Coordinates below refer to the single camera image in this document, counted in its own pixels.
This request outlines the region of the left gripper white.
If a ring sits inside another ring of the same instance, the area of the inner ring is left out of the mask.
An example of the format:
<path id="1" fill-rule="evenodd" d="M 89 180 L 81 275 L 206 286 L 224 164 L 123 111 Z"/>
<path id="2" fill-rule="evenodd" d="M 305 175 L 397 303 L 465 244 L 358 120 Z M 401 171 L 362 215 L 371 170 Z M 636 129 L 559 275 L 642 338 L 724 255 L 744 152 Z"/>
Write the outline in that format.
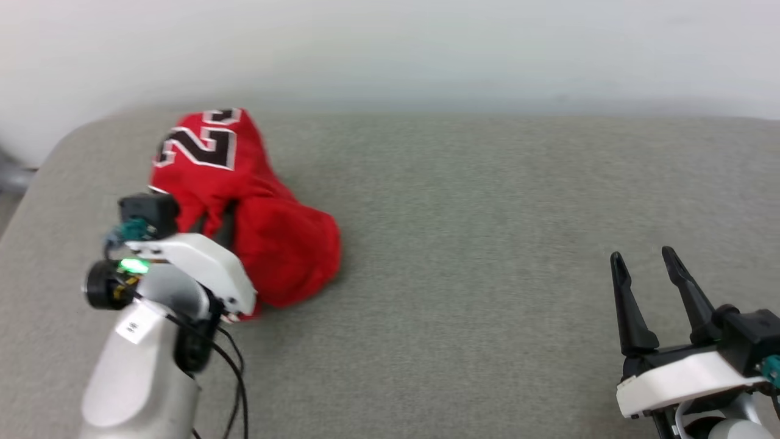
<path id="1" fill-rule="evenodd" d="M 137 287 L 142 298 L 167 307 L 192 320 L 207 320 L 215 314 L 213 302 L 224 312 L 250 315 L 256 291 L 234 248 L 237 200 L 222 212 L 218 243 L 204 236 L 207 214 L 190 227 L 192 234 L 176 234 L 159 241 L 128 241 L 139 258 L 151 262 Z"/>

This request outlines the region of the grey fabric sofa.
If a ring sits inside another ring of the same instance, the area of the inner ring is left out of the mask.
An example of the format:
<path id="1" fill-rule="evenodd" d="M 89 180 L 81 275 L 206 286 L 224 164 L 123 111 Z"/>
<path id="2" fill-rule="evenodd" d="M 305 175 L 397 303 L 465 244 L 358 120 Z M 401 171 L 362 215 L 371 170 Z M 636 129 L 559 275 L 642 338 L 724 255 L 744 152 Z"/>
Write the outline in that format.
<path id="1" fill-rule="evenodd" d="M 231 326 L 253 439 L 656 439 L 615 401 L 608 258 L 663 346 L 714 305 L 780 316 L 780 121 L 251 109 L 342 234 L 339 278 Z"/>

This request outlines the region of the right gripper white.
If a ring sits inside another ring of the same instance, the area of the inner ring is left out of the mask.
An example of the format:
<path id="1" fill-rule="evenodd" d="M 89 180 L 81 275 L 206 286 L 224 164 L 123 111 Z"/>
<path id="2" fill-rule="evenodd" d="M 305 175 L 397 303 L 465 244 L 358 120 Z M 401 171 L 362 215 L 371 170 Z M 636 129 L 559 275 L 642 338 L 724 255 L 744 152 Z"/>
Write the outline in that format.
<path id="1" fill-rule="evenodd" d="M 716 343 L 721 330 L 713 322 L 714 307 L 671 246 L 661 248 L 670 281 L 677 287 L 690 323 L 690 342 Z M 769 394 L 770 384 L 759 373 L 743 374 L 714 346 L 659 348 L 636 303 L 632 278 L 621 253 L 610 256 L 620 350 L 624 356 L 616 400 L 624 418 L 649 417 L 654 412 L 681 409 L 683 416 L 719 413 L 745 416 L 753 397 Z"/>

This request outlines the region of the red basketball jersey white sleeves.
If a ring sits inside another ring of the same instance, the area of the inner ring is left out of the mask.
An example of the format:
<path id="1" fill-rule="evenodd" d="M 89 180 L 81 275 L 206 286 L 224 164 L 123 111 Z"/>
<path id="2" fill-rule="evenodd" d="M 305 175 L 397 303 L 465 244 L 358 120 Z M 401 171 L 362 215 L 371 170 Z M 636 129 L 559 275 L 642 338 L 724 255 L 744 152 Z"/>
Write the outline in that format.
<path id="1" fill-rule="evenodd" d="M 191 112 L 170 128 L 152 162 L 152 191 L 179 205 L 180 232 L 207 214 L 214 238 L 237 200 L 234 252 L 256 291 L 254 311 L 284 308 L 321 292 L 339 271 L 342 243 L 333 216 L 299 202 L 271 166 L 245 109 Z"/>

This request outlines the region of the grey curved pipe object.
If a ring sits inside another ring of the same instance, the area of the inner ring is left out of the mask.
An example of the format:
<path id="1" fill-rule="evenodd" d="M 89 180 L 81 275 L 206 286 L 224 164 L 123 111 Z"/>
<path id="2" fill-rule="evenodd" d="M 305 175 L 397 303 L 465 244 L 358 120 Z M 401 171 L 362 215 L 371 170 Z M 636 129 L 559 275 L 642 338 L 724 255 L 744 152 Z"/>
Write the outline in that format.
<path id="1" fill-rule="evenodd" d="M 0 193 L 23 194 L 27 192 L 37 170 L 19 164 L 0 148 Z"/>

